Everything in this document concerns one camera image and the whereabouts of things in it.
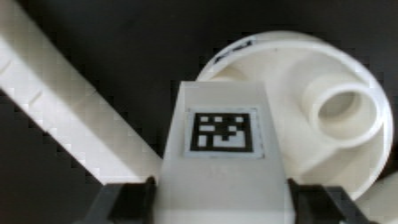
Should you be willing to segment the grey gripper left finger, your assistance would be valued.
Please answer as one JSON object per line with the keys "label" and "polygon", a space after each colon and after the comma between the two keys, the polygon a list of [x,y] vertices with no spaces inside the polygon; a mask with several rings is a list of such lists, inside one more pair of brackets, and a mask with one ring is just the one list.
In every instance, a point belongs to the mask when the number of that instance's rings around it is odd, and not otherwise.
{"label": "grey gripper left finger", "polygon": [[156,180],[106,184],[83,218],[72,224],[152,224]]}

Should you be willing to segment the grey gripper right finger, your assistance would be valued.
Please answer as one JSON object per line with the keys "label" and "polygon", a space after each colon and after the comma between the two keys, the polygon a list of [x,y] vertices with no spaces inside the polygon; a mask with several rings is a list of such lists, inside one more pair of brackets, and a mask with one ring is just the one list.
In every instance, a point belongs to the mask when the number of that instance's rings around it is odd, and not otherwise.
{"label": "grey gripper right finger", "polygon": [[341,186],[300,184],[287,179],[287,224],[380,224],[367,218]]}

